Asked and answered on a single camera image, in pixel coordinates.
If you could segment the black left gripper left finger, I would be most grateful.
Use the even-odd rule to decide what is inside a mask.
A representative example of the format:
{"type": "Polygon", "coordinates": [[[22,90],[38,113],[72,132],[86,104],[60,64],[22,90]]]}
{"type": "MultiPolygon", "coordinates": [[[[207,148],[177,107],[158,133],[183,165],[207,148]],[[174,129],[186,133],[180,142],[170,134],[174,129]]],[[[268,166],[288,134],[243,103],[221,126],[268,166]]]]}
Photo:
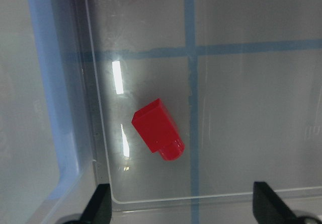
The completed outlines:
{"type": "Polygon", "coordinates": [[[99,184],[79,218],[81,223],[110,223],[112,198],[110,184],[99,184]]]}

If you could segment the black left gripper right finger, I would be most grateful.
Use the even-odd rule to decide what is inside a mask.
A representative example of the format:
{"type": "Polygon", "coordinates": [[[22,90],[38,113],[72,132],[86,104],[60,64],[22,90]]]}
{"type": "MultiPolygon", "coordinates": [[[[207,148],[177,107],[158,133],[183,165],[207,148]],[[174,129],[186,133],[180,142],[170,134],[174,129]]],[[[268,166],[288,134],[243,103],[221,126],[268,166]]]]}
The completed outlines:
{"type": "Polygon", "coordinates": [[[306,216],[296,216],[266,182],[253,184],[253,215],[257,223],[304,223],[306,216]]]}

